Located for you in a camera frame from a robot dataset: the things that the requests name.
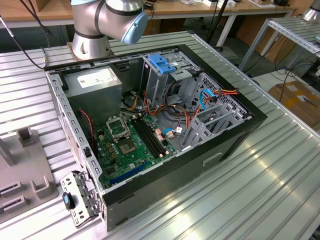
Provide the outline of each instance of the motherboard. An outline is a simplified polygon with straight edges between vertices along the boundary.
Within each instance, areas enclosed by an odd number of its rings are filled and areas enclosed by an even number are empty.
[[[110,188],[176,154],[168,141],[159,140],[156,130],[152,118],[144,115],[130,119],[114,118],[94,131],[98,142],[98,162],[102,168],[99,181],[104,188]]]

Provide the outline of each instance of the blue pcie slot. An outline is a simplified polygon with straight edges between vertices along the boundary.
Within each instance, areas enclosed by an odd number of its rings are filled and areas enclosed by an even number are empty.
[[[110,184],[115,184],[115,183],[121,182],[122,180],[127,179],[127,178],[131,177],[132,175],[135,175],[136,173],[140,172],[147,163],[148,163],[148,161],[144,162],[140,166],[137,166],[136,168],[134,168],[134,169],[132,169],[132,170],[120,175],[120,176],[117,176],[116,178],[110,180]]]

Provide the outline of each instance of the cable connector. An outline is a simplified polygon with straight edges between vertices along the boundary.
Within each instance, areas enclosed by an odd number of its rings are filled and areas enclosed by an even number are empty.
[[[130,93],[133,95],[133,96],[137,96],[137,92],[131,90]]]

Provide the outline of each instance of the metal bracket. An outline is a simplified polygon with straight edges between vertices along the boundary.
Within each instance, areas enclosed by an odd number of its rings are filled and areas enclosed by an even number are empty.
[[[66,206],[70,200],[74,202],[74,206],[67,209],[76,228],[80,228],[99,214],[101,201],[86,173],[72,171],[63,177],[60,183],[63,191],[71,198],[63,198]]]

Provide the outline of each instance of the yellow wire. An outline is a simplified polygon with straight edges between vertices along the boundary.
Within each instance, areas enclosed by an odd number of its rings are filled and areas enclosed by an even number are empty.
[[[135,96],[134,104],[133,104],[132,107],[130,107],[130,108],[128,109],[128,111],[132,111],[133,109],[136,108],[136,106],[137,106],[137,101],[138,101],[138,96]]]

